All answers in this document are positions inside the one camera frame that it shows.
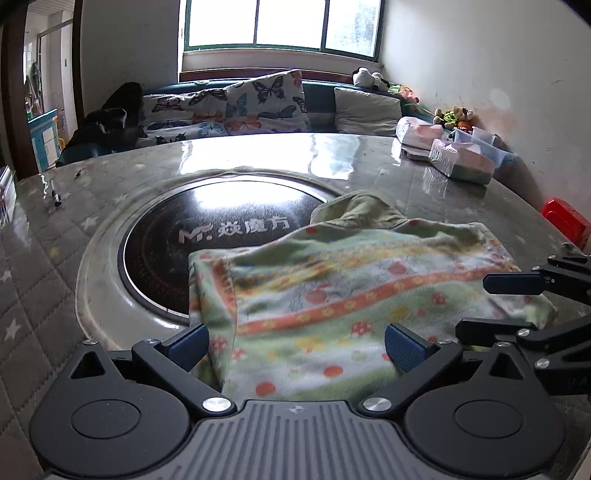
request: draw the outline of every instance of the black glass cooktop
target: black glass cooktop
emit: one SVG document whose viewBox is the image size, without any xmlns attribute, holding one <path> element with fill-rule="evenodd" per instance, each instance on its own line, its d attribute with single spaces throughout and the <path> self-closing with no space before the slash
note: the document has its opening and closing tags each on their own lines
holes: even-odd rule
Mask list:
<svg viewBox="0 0 591 480">
<path fill-rule="evenodd" d="M 199 181 L 171 192 L 129 230 L 119 273 L 134 298 L 179 321 L 189 310 L 189 253 L 266 244 L 308 225 L 312 210 L 335 196 L 275 177 Z"/>
</svg>

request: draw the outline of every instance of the window frame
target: window frame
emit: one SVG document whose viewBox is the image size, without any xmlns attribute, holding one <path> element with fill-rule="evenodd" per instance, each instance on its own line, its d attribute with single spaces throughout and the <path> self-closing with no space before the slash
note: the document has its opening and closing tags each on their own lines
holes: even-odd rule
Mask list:
<svg viewBox="0 0 591 480">
<path fill-rule="evenodd" d="M 259 15 L 259 7 L 261 4 L 261 0 L 256 0 L 256 10 L 255 10 L 255 28 L 254 28 L 254 37 L 253 43 L 227 43 L 227 44 L 215 44 L 215 45 L 198 45 L 198 46 L 190 46 L 189 45 L 189 31 L 190 31 L 190 23 L 191 23 L 191 3 L 192 0 L 187 0 L 187 9 L 185 12 L 185 30 L 184 30 L 184 51 L 198 51 L 198 50 L 213 50 L 216 48 L 279 48 L 285 50 L 302 50 L 302 51 L 315 51 L 318 53 L 330 53 L 332 55 L 340 55 L 343 57 L 350 57 L 359 60 L 368 60 L 376 62 L 378 61 L 379 50 L 382 43 L 382 30 L 384 27 L 384 10 L 386 0 L 380 0 L 379 2 L 379 13 L 378 13 L 378 26 L 377 32 L 375 37 L 375 45 L 374 45 L 374 54 L 373 56 L 367 55 L 360 55 L 358 53 L 352 53 L 343 50 L 334 50 L 332 48 L 326 48 L 326 36 L 328 33 L 328 26 L 329 26 L 329 11 L 330 11 L 330 0 L 324 0 L 324 20 L 322 24 L 322 39 L 320 40 L 320 48 L 310 48 L 310 47 L 297 47 L 293 45 L 273 45 L 273 44 L 260 44 L 256 42 L 256 31 L 258 29 L 258 15 Z"/>
</svg>

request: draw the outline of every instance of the red box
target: red box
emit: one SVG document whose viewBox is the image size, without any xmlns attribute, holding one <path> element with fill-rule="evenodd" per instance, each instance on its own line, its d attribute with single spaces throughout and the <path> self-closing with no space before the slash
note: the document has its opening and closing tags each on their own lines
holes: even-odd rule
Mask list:
<svg viewBox="0 0 591 480">
<path fill-rule="evenodd" d="M 581 250 L 585 248 L 591 233 L 591 223 L 567 202 L 551 198 L 540 213 L 577 247 Z"/>
</svg>

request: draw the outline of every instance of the window sill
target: window sill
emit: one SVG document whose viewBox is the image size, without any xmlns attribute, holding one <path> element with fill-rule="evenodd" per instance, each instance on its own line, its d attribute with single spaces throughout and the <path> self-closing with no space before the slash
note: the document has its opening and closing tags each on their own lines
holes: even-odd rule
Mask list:
<svg viewBox="0 0 591 480">
<path fill-rule="evenodd" d="M 351 75 L 358 67 L 366 67 L 370 72 L 382 72 L 383 69 L 383 65 L 376 62 L 308 50 L 211 48 L 183 53 L 183 72 L 256 67 L 313 70 L 346 75 Z"/>
</svg>

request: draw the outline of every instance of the textured rubber pad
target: textured rubber pad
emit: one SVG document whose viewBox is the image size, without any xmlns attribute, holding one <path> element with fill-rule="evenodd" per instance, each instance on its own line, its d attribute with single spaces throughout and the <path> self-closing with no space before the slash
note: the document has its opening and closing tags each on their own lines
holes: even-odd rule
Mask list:
<svg viewBox="0 0 591 480">
<path fill-rule="evenodd" d="M 47 480 L 59 478 L 51 475 Z M 454 477 L 414 456 L 390 422 L 360 417 L 343 401 L 249 401 L 232 417 L 201 422 L 178 455 L 136 478 L 439 480 Z M 544 475 L 535 479 L 548 480 Z"/>
</svg>

